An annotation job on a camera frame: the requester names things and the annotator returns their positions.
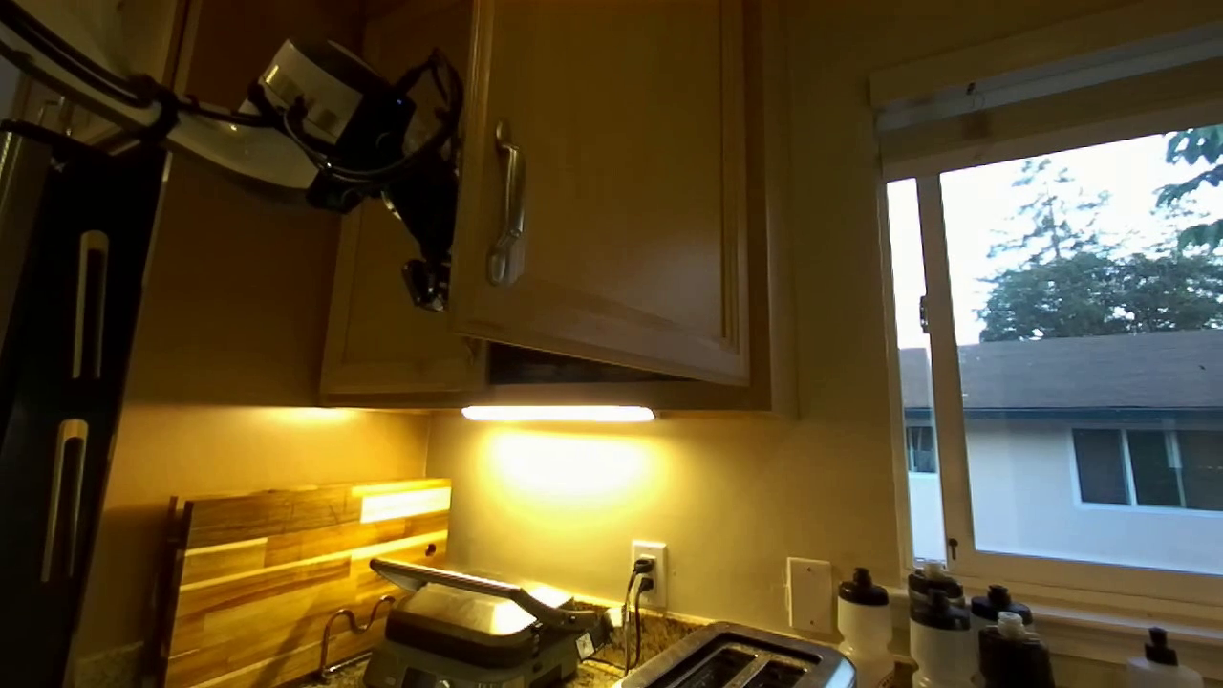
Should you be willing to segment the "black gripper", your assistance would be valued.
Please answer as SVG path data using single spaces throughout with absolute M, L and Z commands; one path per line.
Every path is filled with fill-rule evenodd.
M 401 271 L 411 307 L 448 315 L 457 205 L 449 145 L 461 107 L 456 101 L 432 107 L 432 129 L 415 150 L 407 150 L 411 115 L 415 102 L 407 97 L 365 97 L 339 143 L 326 153 L 307 199 L 335 213 L 354 210 L 362 199 L 382 199 L 424 255 Z

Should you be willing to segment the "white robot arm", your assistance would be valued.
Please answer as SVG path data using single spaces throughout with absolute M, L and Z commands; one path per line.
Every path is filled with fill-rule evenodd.
M 439 48 L 401 78 L 378 78 L 339 42 L 281 38 L 243 101 L 213 107 L 122 70 L 103 30 L 62 13 L 62 0 L 0 0 L 0 25 L 13 64 L 135 135 L 327 213 L 382 202 L 415 239 L 401 266 L 407 297 L 448 308 L 467 90 Z

